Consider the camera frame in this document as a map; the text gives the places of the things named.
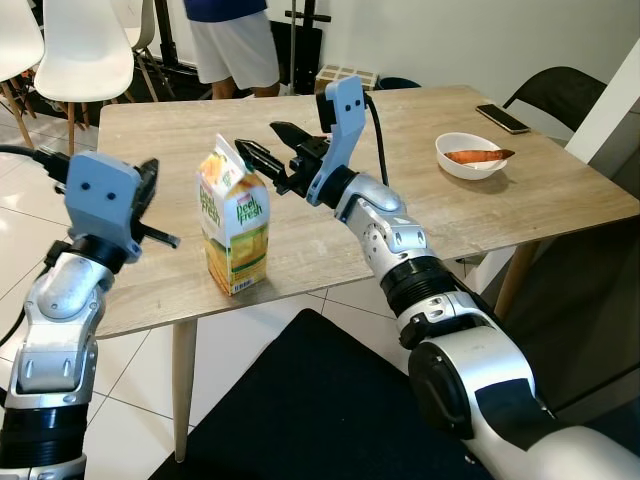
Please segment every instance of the white shorts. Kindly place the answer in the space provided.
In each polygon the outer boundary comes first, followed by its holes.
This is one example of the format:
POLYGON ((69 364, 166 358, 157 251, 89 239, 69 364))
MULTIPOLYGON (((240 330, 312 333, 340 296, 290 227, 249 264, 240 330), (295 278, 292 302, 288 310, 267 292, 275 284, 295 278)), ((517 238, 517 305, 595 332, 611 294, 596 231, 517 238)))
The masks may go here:
POLYGON ((226 22, 190 23, 201 83, 233 77, 244 90, 278 82, 276 45, 265 12, 226 22))

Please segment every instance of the white wall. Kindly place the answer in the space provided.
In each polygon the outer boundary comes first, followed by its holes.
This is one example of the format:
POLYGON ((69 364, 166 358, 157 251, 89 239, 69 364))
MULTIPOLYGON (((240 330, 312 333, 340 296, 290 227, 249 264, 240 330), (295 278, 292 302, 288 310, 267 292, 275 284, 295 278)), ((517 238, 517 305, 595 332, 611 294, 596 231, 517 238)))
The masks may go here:
MULTIPOLYGON (((284 11, 291 0, 268 2, 272 20, 290 21, 284 11)), ((193 61, 182 1, 168 3, 179 56, 193 61)), ((298 4, 301 10, 303 0, 298 4)), ((640 37, 638 0, 318 0, 317 10, 333 16, 318 24, 325 31, 323 63, 424 86, 469 84, 497 102, 552 66, 608 82, 640 37)), ((512 109, 547 135, 571 136, 533 109, 512 109)))

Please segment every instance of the white tile floor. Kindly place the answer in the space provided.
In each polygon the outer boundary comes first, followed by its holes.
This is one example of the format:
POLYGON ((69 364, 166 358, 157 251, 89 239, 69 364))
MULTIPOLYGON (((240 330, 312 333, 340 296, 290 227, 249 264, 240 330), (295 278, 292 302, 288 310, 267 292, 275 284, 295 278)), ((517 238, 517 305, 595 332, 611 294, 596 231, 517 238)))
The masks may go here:
MULTIPOLYGON (((64 121, 27 119, 37 145, 66 152, 64 121)), ((76 151, 95 149, 97 129, 76 130, 76 151)), ((24 144, 0 106, 0 143, 24 144)), ((49 245, 66 235, 69 218, 44 170, 30 160, 0 154, 0 336, 18 315, 49 245)), ((462 266, 450 263, 462 275, 462 266)), ((246 368, 303 308, 323 313, 406 372, 393 314, 372 280, 311 292, 199 321, 193 406, 195 426, 246 368)), ((0 385, 6 387, 24 326, 0 348, 0 385)), ((95 394, 85 452, 87 480, 145 479, 173 451, 170 388, 171 328, 99 341, 95 394)))

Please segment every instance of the black chair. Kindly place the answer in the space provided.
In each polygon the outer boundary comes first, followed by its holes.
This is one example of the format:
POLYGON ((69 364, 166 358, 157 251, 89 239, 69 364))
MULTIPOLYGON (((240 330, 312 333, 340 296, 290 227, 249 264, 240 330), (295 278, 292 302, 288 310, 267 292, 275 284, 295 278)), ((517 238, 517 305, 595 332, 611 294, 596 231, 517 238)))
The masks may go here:
POLYGON ((527 80, 503 108, 520 100, 548 113, 575 132, 605 88, 605 83, 580 70, 553 67, 527 80))

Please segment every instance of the white bowl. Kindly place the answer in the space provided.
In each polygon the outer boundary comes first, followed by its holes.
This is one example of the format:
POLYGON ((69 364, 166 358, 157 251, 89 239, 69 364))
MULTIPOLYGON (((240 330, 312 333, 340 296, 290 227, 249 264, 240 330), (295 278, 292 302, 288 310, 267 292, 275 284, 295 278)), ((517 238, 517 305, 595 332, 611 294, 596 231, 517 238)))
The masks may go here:
POLYGON ((495 143, 470 133, 452 132, 440 135, 436 138, 436 150, 440 166, 454 177, 465 180, 482 180, 504 168, 507 164, 506 160, 494 160, 462 165, 445 156, 445 153, 460 150, 500 150, 500 147, 495 143))

